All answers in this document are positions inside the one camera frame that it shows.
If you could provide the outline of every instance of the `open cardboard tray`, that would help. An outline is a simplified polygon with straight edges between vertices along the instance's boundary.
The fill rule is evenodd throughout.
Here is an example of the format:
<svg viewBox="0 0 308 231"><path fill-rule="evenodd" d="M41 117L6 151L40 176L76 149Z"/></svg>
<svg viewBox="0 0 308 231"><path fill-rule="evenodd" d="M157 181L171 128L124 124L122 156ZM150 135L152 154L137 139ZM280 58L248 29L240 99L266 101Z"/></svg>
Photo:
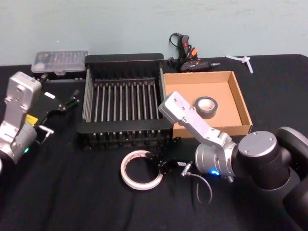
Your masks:
<svg viewBox="0 0 308 231"><path fill-rule="evenodd" d="M191 105L202 96L218 103L216 115L205 120L211 127L230 136L247 135L252 122L241 90L232 71L164 74L166 96L180 93ZM185 127L175 124L173 137L190 138Z"/></svg>

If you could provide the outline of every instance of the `plastic storage case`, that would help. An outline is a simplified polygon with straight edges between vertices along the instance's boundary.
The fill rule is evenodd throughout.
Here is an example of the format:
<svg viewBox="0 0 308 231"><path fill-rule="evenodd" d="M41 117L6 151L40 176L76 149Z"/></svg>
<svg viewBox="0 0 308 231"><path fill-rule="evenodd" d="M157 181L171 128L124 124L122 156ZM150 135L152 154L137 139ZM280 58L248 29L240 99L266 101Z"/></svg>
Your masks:
<svg viewBox="0 0 308 231"><path fill-rule="evenodd" d="M35 77L48 73L48 79L62 78L66 73L84 72L85 57L88 53L88 51L41 51L37 53L31 71Z"/></svg>

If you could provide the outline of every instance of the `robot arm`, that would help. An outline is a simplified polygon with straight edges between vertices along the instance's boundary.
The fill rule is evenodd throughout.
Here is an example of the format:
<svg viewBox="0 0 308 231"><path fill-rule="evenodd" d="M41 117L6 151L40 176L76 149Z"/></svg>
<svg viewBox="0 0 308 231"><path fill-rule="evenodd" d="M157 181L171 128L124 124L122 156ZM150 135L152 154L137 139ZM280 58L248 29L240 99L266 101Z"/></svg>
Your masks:
<svg viewBox="0 0 308 231"><path fill-rule="evenodd" d="M194 164L201 173L213 171L233 181L251 176L256 187L274 204L282 204L288 215L308 230L308 139L292 128L277 134L257 131L235 144L229 135L211 128L194 107L178 93L170 94L159 106L171 122L183 125L201 143ZM298 169L292 169L291 162Z"/></svg>
<svg viewBox="0 0 308 231"><path fill-rule="evenodd" d="M6 111L0 125L0 157L11 159L15 164L37 134L27 123L26 114L39 98L42 85L22 72L9 79Z"/></svg>
<svg viewBox="0 0 308 231"><path fill-rule="evenodd" d="M4 120L0 125L0 173L3 167L17 164L37 138L37 129L46 135L43 144L54 131L44 126L44 122L52 115L64 115L69 109L77 106L76 90L67 103L62 103L48 92L41 92L42 82L47 75L42 75L41 81L17 72L9 79L5 103Z"/></svg>

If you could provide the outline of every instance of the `wire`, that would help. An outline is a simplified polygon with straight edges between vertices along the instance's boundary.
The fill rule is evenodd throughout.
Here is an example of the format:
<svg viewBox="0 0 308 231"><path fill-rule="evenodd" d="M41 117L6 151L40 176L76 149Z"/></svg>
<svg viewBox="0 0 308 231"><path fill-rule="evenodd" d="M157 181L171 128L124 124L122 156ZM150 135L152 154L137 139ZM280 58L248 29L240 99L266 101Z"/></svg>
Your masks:
<svg viewBox="0 0 308 231"><path fill-rule="evenodd" d="M193 51L194 49L195 49L195 47L192 48L191 45L188 45L188 52L187 52L185 58L184 58L184 59L181 58L181 60L180 60L180 63L181 63L182 65L183 65L184 63L186 63L187 61L191 61L191 60L196 59L196 56L192 56L192 57L189 58L189 56L191 55L191 53L192 53L192 51Z"/></svg>
<svg viewBox="0 0 308 231"><path fill-rule="evenodd" d="M175 44L171 41L171 39L172 39L173 36L177 36L177 37L179 37L179 39L180 39L180 37L182 37L183 35L181 35L181 34L179 34L179 33L173 33L173 34L170 36L170 38L169 38L169 42L170 42L173 46L175 46L176 48L179 48L179 46L175 45Z"/></svg>
<svg viewBox="0 0 308 231"><path fill-rule="evenodd" d="M40 143L40 145L43 145L45 143L45 141L47 140L47 138L49 137L50 132L47 132L45 135L45 138L43 139L43 141Z"/></svg>
<svg viewBox="0 0 308 231"><path fill-rule="evenodd" d="M40 142L38 140L33 141L33 143L37 143L38 145L40 145Z"/></svg>
<svg viewBox="0 0 308 231"><path fill-rule="evenodd" d="M213 199L213 190L212 190L212 187L211 185L207 182L206 179L204 179L203 177L197 175L197 174L193 174L193 173L190 173L190 172L186 172L186 175L187 176L193 176L193 177L197 177L201 180L203 180L203 182L208 186L208 189L210 190L210 199L208 200L207 204L210 204L212 202L212 199ZM197 183L197 199L198 201L203 204L200 200L200 197L199 197L199 183Z"/></svg>

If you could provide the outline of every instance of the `black tablecloth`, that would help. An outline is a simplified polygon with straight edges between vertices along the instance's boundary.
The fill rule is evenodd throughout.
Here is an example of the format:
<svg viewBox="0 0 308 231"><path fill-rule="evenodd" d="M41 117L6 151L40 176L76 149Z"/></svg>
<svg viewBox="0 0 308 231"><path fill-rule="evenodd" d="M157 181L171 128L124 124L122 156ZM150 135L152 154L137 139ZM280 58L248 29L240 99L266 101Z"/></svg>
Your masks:
<svg viewBox="0 0 308 231"><path fill-rule="evenodd" d="M254 73L226 58L217 71L233 70L253 121L253 131L290 126L308 136L308 58L302 55L252 56ZM166 72L174 72L169 67ZM31 74L30 66L0 67L0 107L8 78L17 71ZM84 81L47 83L44 90L60 99ZM153 190L134 191L122 181L119 168L131 149L83 152L75 147L75 126L81 106L54 124L52 135L39 152L33 148L2 182L0 230L291 230L283 219L244 180L228 184L206 177L213 202L197 202L195 182L179 171L166 175ZM197 142L184 140L182 152L194 152ZM144 162L129 165L132 175L150 177ZM208 199L206 187L202 199Z"/></svg>

